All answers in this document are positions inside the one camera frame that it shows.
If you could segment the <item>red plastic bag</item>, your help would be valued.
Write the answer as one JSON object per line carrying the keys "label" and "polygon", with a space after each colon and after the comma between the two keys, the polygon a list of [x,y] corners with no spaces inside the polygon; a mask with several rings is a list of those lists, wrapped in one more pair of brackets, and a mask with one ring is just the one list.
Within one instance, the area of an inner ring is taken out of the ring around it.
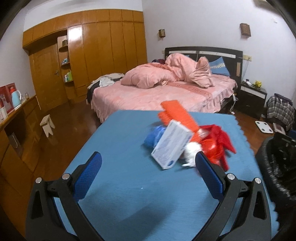
{"label": "red plastic bag", "polygon": [[201,128],[208,132],[208,135],[203,137],[200,142],[203,153],[212,164],[220,166],[224,171],[228,171],[229,165],[226,160],[225,151],[236,154],[236,149],[229,135],[217,125],[206,125],[201,126]]}

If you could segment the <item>white cardboard box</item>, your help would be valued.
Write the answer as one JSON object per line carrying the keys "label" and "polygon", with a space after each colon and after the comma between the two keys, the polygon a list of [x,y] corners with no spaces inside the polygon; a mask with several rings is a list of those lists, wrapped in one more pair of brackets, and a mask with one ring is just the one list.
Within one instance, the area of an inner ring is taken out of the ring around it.
{"label": "white cardboard box", "polygon": [[170,169],[177,162],[193,135],[194,133],[179,121],[171,120],[151,156],[162,169]]}

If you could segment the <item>blue plastic bag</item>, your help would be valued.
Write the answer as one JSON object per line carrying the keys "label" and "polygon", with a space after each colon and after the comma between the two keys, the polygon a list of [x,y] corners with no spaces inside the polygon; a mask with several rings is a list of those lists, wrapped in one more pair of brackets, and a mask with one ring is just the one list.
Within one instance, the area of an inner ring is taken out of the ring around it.
{"label": "blue plastic bag", "polygon": [[166,127],[163,125],[156,126],[145,138],[144,146],[153,149],[159,142],[165,130]]}

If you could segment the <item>orange bubble wrap sheet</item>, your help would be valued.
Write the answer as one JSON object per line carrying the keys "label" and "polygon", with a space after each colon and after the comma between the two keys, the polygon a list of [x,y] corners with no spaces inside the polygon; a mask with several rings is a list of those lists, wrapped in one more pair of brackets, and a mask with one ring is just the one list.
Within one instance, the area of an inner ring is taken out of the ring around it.
{"label": "orange bubble wrap sheet", "polygon": [[163,111],[158,113],[158,117],[165,126],[168,126],[171,120],[178,121],[193,132],[190,142],[201,142],[198,134],[200,127],[177,100],[163,101],[161,107]]}

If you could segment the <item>blue table mat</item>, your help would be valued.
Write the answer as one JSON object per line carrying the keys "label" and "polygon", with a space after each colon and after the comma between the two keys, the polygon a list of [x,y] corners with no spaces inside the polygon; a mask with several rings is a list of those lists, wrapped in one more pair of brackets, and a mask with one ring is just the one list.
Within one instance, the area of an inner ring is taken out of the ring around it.
{"label": "blue table mat", "polygon": [[102,155],[79,205],[105,240],[192,240],[218,204],[196,169],[163,170],[152,158],[144,140],[160,123],[156,111],[116,111],[66,168]]}

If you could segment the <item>wooden side cabinet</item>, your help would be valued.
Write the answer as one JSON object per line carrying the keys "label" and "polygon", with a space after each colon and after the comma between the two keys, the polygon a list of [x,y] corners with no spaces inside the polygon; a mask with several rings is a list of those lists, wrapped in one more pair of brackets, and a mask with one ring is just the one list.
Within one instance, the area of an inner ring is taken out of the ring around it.
{"label": "wooden side cabinet", "polygon": [[42,112],[36,96],[1,123],[1,206],[13,225],[25,227],[39,161]]}

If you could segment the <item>small white wooden stool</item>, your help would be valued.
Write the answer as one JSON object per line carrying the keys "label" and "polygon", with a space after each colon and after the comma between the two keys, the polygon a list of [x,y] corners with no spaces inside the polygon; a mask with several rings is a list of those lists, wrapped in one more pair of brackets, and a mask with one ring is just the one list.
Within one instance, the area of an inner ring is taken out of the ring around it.
{"label": "small white wooden stool", "polygon": [[47,138],[49,137],[49,135],[53,135],[53,129],[55,128],[55,125],[53,124],[53,121],[51,120],[51,116],[49,114],[42,118],[40,126],[42,127]]}

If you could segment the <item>black nightstand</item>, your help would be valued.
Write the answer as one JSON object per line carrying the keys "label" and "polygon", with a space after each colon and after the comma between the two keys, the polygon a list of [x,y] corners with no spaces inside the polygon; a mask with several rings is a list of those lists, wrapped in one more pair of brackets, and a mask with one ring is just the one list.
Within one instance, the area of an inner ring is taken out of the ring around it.
{"label": "black nightstand", "polygon": [[266,90],[262,87],[255,88],[242,82],[237,97],[236,109],[260,120],[267,97]]}

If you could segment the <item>light blue electric kettle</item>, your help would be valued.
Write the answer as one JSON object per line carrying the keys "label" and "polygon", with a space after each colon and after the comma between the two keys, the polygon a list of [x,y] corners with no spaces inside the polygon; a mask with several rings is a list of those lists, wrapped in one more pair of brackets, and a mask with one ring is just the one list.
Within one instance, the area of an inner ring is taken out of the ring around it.
{"label": "light blue electric kettle", "polygon": [[14,87],[10,88],[11,100],[13,103],[13,107],[16,108],[21,105],[22,95],[19,90],[16,90]]}

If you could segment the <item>yellow plush toy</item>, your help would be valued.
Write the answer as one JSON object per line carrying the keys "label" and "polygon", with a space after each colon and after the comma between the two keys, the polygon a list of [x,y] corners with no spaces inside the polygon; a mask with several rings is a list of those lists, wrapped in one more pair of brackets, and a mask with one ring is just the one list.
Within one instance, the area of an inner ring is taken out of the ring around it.
{"label": "yellow plush toy", "polygon": [[260,89],[260,88],[262,87],[262,82],[256,80],[256,81],[254,82],[253,86],[254,86],[256,89]]}

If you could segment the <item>blue pillow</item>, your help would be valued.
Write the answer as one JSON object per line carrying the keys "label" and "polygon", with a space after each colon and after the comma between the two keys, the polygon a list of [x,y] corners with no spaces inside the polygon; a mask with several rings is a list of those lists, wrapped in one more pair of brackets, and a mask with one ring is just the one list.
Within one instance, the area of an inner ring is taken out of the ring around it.
{"label": "blue pillow", "polygon": [[223,57],[220,57],[215,61],[209,62],[209,66],[212,74],[230,77],[230,72],[228,71],[224,63]]}

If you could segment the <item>pink duvet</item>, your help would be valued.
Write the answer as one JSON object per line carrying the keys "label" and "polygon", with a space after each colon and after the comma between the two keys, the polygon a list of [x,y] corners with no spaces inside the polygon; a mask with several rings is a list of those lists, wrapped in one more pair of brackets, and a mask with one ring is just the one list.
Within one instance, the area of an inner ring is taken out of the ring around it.
{"label": "pink duvet", "polygon": [[201,88],[215,86],[206,57],[195,61],[181,53],[170,54],[164,64],[152,62],[136,66],[125,73],[121,84],[149,89],[155,85],[166,85],[178,81],[195,83]]}

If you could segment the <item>wall power socket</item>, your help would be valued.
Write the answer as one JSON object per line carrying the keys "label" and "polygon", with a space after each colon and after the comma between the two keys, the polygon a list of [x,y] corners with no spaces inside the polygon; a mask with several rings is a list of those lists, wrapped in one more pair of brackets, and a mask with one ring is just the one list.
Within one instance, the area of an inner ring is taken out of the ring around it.
{"label": "wall power socket", "polygon": [[246,61],[252,61],[252,56],[249,56],[249,55],[243,55],[243,60],[246,60]]}

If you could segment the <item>wall lamp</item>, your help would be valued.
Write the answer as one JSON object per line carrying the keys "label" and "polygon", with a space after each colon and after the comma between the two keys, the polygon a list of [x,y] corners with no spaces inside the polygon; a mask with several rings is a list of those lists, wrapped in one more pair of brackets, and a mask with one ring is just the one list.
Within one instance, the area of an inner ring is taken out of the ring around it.
{"label": "wall lamp", "polygon": [[159,29],[158,36],[159,38],[163,39],[166,36],[165,29]]}
{"label": "wall lamp", "polygon": [[250,26],[246,23],[240,24],[241,35],[244,37],[251,37]]}

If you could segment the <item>left wall lamp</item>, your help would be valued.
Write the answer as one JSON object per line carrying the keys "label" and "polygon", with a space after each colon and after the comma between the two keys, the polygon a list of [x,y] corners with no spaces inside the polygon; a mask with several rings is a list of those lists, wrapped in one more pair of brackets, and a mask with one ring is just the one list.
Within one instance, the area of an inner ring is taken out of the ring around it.
{"label": "left wall lamp", "polygon": [[165,29],[159,29],[158,36],[159,38],[163,39],[166,36]]}

